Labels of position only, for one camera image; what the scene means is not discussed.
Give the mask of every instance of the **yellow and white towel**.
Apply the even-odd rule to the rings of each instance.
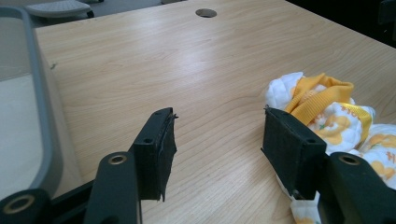
[[[328,155],[343,151],[361,156],[396,189],[396,126],[373,125],[374,109],[355,105],[352,90],[352,83],[298,72],[271,81],[265,98],[270,107],[291,113],[321,137]],[[320,223],[318,195],[314,201],[291,199],[297,223]]]

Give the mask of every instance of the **crumpled towel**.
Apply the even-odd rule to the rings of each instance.
[[[326,93],[329,89],[332,89],[330,94]],[[361,156],[390,188],[396,189],[396,126],[373,124],[375,110],[370,106],[355,105],[350,98],[352,90],[351,83],[324,74],[305,77],[304,73],[298,72],[271,81],[265,98],[270,107],[304,120],[303,123],[326,142],[328,155],[343,151]],[[327,97],[334,101],[322,104],[321,109],[315,108],[315,115],[308,111],[306,114],[311,112],[311,117],[305,116],[307,110],[328,100]],[[321,223],[318,194],[314,201],[291,199],[290,208],[296,223]]]

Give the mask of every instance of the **hole in table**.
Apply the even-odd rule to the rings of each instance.
[[[197,14],[200,17],[204,18],[213,18],[218,15],[218,13],[215,10],[208,9],[208,8],[201,8],[195,11],[195,14]]]

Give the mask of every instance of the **wooden table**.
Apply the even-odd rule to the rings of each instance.
[[[199,8],[218,16],[202,18]],[[172,106],[178,152],[145,223],[291,223],[261,153],[269,81],[304,71],[353,82],[396,123],[396,50],[279,0],[191,0],[37,29],[85,181]]]

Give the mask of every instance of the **dark floor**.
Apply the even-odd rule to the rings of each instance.
[[[378,24],[379,0],[288,0],[363,35],[396,48],[393,23]]]

